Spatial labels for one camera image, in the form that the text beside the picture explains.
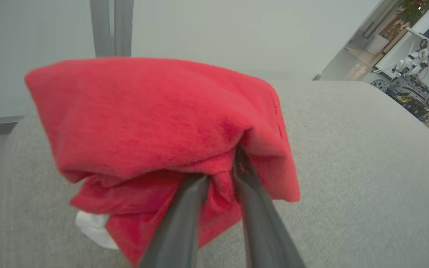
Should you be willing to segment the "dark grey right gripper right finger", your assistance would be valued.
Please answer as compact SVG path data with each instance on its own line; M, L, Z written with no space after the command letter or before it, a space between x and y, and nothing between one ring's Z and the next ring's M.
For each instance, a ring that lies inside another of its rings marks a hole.
M235 193L243 212L248 268L304 268L274 204L247 153L238 146L233 161Z

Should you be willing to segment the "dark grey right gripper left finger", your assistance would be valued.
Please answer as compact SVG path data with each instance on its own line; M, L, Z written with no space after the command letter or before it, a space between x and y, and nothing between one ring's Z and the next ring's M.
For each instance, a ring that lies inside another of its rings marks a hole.
M139 263L140 268L195 268L201 213L209 190L207 174L182 180Z

